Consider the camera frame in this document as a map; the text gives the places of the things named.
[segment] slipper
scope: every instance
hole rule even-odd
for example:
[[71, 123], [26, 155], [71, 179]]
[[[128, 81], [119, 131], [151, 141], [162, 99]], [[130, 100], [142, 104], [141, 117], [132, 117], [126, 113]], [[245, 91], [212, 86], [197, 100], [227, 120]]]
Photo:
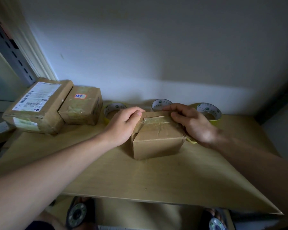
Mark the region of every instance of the slipper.
[[71, 230], [82, 223], [95, 223], [95, 202], [89, 198], [83, 203], [75, 204], [78, 196], [75, 196], [69, 206], [65, 226]]

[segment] tabletop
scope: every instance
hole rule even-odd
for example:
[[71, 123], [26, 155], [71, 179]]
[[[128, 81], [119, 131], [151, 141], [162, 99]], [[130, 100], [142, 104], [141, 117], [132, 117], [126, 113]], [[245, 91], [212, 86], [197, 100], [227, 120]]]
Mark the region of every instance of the tabletop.
[[[66, 124], [57, 136], [23, 132], [0, 159], [0, 175], [89, 139], [104, 127], [102, 122], [96, 126]], [[252, 117], [223, 115], [218, 127], [277, 154]], [[136, 161], [127, 141], [92, 163], [63, 194], [279, 212], [218, 152], [189, 142], [177, 155]]]

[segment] person's left hand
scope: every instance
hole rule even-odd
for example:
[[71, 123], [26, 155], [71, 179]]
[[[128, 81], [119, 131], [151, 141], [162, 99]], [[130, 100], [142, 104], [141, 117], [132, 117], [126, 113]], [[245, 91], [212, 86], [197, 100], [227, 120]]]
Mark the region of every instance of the person's left hand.
[[112, 147], [119, 146], [129, 139], [135, 125], [142, 116], [142, 112], [145, 112], [142, 108], [131, 107], [120, 109], [119, 112], [113, 116], [110, 123], [102, 132]]

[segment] person's left arm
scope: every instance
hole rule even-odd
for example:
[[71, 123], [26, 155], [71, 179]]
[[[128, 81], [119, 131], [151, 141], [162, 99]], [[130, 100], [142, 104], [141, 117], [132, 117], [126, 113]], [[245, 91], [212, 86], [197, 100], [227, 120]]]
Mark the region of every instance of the person's left arm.
[[92, 162], [126, 142], [143, 111], [120, 110], [99, 135], [0, 177], [0, 229], [26, 228]]

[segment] door frame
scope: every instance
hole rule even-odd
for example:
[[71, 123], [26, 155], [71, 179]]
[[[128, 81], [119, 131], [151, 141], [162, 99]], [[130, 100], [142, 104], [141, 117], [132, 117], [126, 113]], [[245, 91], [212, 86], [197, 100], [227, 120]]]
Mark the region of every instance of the door frame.
[[36, 76], [58, 80], [27, 24], [18, 0], [0, 0], [0, 22], [9, 31]]

